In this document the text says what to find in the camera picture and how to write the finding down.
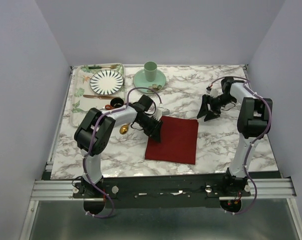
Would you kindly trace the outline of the striped white round plate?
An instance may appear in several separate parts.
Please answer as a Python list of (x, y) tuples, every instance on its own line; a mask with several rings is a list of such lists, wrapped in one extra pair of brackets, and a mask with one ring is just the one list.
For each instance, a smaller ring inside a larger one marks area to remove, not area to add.
[(90, 79), (91, 90), (102, 96), (109, 96), (117, 93), (124, 84), (123, 76), (116, 70), (101, 70), (95, 73)]

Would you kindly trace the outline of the green handled gold fork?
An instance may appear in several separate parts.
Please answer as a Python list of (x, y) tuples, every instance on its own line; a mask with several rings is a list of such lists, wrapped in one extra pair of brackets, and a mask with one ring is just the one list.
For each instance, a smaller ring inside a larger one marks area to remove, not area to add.
[(115, 69), (118, 65), (117, 64), (113, 64), (113, 65), (108, 65), (108, 66), (89, 66), (88, 69), (90, 70), (95, 70), (95, 69)]

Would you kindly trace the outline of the dark red cloth napkin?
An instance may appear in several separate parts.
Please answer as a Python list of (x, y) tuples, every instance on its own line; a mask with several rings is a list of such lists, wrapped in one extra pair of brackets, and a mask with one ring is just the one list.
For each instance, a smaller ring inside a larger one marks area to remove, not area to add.
[(191, 164), (196, 162), (198, 121), (162, 117), (161, 142), (148, 139), (146, 160)]

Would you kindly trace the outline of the floral rectangular serving tray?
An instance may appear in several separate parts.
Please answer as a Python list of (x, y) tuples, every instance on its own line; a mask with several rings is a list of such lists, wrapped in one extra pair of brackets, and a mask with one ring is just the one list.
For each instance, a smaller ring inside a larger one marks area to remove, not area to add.
[[(118, 71), (124, 78), (125, 76), (125, 69), (121, 63), (111, 63), (111, 64), (100, 64), (100, 66), (109, 66), (115, 65), (118, 66), (115, 69)], [(107, 68), (103, 69), (88, 69), (90, 66), (96, 66), (96, 64), (92, 65), (82, 65), (79, 66), (77, 69), (73, 71), (74, 78), (74, 91), (72, 97), (72, 104), (71, 104), (71, 113), (70, 113), (70, 124), (74, 127), (78, 127), (80, 123), (83, 121), (85, 115), (91, 108), (96, 108), (100, 111), (103, 111), (105, 108), (104, 106), (109, 104), (111, 100), (107, 99), (96, 99), (96, 98), (85, 98), (82, 97), (83, 95), (98, 95), (94, 93), (90, 88), (90, 79), (91, 77), (101, 71), (107, 70)], [(125, 92), (125, 79), (122, 88), (115, 94), (110, 95), (114, 97), (120, 97), (124, 101), (126, 100), (126, 92)]]

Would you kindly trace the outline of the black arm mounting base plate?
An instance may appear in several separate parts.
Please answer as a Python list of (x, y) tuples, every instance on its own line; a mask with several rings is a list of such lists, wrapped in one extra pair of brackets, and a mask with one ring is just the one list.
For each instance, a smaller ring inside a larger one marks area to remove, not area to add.
[(75, 183), (73, 197), (87, 202), (111, 203), (128, 208), (219, 208), (226, 200), (250, 196), (246, 178), (232, 179), (221, 173), (103, 178), (96, 189), (85, 180)]

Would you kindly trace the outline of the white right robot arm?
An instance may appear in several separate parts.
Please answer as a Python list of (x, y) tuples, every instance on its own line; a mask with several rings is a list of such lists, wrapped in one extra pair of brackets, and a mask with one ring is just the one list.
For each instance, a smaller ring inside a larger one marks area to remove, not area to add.
[(217, 81), (221, 82), (222, 94), (211, 96), (213, 87), (211, 83), (206, 88), (207, 94), (202, 96), (196, 118), (204, 118), (205, 122), (214, 120), (220, 117), (221, 109), (226, 105), (241, 104), (237, 119), (238, 147), (221, 183), (221, 191), (227, 196), (232, 196), (245, 189), (255, 149), (271, 127), (273, 102), (250, 89), (246, 78), (227, 76), (220, 77), (214, 82)]

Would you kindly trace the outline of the green plastic cup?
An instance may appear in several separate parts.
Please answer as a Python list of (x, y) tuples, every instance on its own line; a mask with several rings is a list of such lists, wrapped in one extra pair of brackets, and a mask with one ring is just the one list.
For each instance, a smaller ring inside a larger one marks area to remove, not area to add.
[(148, 82), (153, 82), (157, 75), (157, 64), (155, 62), (148, 61), (144, 64), (144, 74)]

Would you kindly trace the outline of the orange black coffee mug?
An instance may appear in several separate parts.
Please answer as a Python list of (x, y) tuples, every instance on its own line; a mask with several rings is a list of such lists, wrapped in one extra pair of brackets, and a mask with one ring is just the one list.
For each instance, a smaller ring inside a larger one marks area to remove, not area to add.
[(104, 108), (105, 110), (113, 110), (120, 108), (124, 105), (124, 100), (119, 97), (113, 98), (108, 105), (105, 105)]

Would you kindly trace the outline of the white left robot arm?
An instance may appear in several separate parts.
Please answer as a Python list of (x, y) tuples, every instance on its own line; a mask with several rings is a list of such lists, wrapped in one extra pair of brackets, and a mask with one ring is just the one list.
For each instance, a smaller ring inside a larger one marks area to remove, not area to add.
[(99, 183), (101, 154), (108, 145), (113, 128), (124, 124), (137, 123), (143, 133), (152, 140), (161, 142), (163, 108), (158, 107), (153, 114), (147, 113), (153, 100), (146, 95), (134, 103), (126, 103), (111, 110), (91, 108), (77, 128), (74, 139), (83, 156), (83, 175), (81, 183), (88, 196), (95, 198), (103, 193)]

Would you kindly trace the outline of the gold spoon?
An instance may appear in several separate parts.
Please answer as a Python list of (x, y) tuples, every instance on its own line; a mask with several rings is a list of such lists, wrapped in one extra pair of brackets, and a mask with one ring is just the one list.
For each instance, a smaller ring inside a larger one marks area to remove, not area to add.
[(119, 133), (125, 135), (128, 132), (129, 128), (130, 128), (129, 124), (124, 124), (120, 127)]

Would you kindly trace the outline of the aluminium frame rail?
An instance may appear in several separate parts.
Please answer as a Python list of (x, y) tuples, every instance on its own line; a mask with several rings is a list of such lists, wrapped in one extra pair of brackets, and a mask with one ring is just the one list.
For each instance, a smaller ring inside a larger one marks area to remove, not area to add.
[[(257, 187), (258, 199), (291, 199), (296, 197), (296, 192), (291, 179), (255, 179), (254, 182), (248, 182), (250, 187), (250, 196), (243, 196), (243, 199), (254, 198), (253, 186)], [(37, 180), (34, 183), (31, 193), (31, 201), (101, 201), (101, 198), (73, 196), (74, 187), (70, 180)]]

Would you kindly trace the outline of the green round saucer plate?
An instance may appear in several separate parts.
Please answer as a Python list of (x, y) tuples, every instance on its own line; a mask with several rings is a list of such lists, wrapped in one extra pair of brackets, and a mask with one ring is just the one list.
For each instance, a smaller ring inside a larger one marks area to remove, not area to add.
[(134, 87), (143, 87), (139, 88), (138, 91), (145, 94), (153, 94), (154, 91), (159, 92), (166, 85), (166, 76), (160, 70), (157, 70), (157, 75), (155, 81), (147, 81), (145, 78), (144, 70), (138, 71), (133, 77)]

